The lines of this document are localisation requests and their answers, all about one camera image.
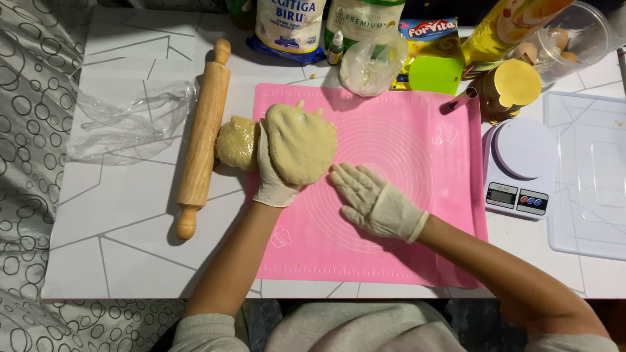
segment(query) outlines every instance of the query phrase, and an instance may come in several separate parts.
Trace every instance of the gray sleeve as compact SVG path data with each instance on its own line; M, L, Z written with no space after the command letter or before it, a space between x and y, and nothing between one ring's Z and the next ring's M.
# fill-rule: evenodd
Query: gray sleeve
M191 351L250 352L235 337L235 320L226 314L198 314L180 321L170 352Z
M617 345L602 336L545 334L532 339L525 352L619 352Z

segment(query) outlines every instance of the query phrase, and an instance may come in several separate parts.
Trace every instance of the wooden rolling pin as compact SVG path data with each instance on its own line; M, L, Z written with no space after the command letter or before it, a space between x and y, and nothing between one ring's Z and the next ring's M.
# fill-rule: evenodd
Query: wooden rolling pin
M196 213L207 204L208 185L213 172L213 146L222 125L230 70L224 66L230 57L230 43L219 39L213 47L215 61L204 66L204 79L198 94L192 136L189 139L177 203L183 210L176 226L181 240L192 238Z

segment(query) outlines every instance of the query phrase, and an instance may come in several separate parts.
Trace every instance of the yellow cooking oil bottle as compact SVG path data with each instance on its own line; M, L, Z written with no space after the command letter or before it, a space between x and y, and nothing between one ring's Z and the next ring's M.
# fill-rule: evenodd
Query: yellow cooking oil bottle
M500 0L461 45L465 64L498 61L573 0Z

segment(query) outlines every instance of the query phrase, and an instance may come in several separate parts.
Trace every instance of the hand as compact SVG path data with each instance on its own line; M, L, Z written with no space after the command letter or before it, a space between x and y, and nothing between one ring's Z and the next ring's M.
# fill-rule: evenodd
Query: hand
M278 171L276 171L276 166L270 157L265 124L266 121L262 118L261 121L259 121L261 133L259 135L259 147L257 152L261 185L253 200L271 207L287 207L289 204L293 203L301 186L287 183L287 181L280 177Z
M394 185L363 165L355 168L347 162L332 166L331 180L352 206L344 205L341 213L358 227L408 243L418 238L429 213L417 208Z

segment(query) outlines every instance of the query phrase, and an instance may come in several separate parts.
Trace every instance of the white marble pattern surface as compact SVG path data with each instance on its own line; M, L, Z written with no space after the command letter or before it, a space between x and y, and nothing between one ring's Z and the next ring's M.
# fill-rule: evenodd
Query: white marble pattern surface
M471 28L460 28L467 36ZM128 102L155 81L194 80L204 57L227 38L232 71L222 122L252 116L254 87L261 82L338 87L338 67L301 65L252 52L250 32L234 28L228 16L167 11L97 8L86 46L81 89L115 103ZM570 75L552 89L624 98L617 55ZM463 82L459 90L464 89ZM541 99L520 117L543 120ZM79 118L74 119L74 130ZM489 128L483 125L483 133ZM208 203L198 213L198 231L187 243L171 230L178 211L172 180L180 149L170 148L131 166L68 163L51 239L42 298L187 297L215 246L243 204L245 175L227 167L213 171ZM545 221L530 222L487 213L490 242L555 276L583 297L626 298L626 262L553 252ZM492 298L486 289L423 287L359 282L257 279L249 298Z

